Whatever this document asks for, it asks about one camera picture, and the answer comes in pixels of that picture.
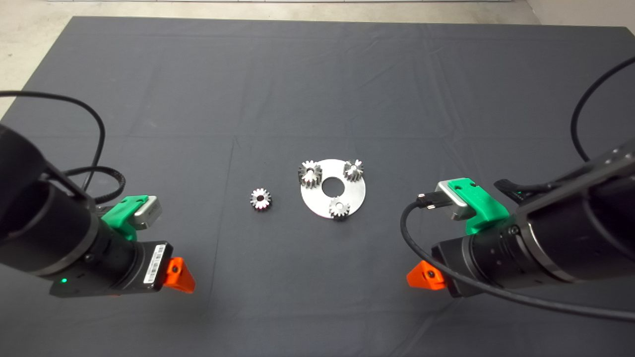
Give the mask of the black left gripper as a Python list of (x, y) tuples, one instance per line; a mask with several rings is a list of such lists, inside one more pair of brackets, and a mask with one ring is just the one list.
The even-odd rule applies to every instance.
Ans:
[(193, 294), (196, 282), (182, 257), (166, 241), (129, 241), (100, 221), (89, 249), (65, 270), (51, 275), (57, 298), (146, 294), (165, 287)]

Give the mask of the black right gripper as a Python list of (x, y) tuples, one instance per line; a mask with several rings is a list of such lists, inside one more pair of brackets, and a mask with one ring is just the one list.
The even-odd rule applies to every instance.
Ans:
[[(432, 247), (432, 256), (457, 273), (499, 289), (552, 284), (553, 276), (535, 261), (517, 233), (517, 226), (499, 224), (474, 235), (438, 242)], [(406, 281), (414, 289), (447, 289), (442, 272), (424, 260), (411, 269)]]

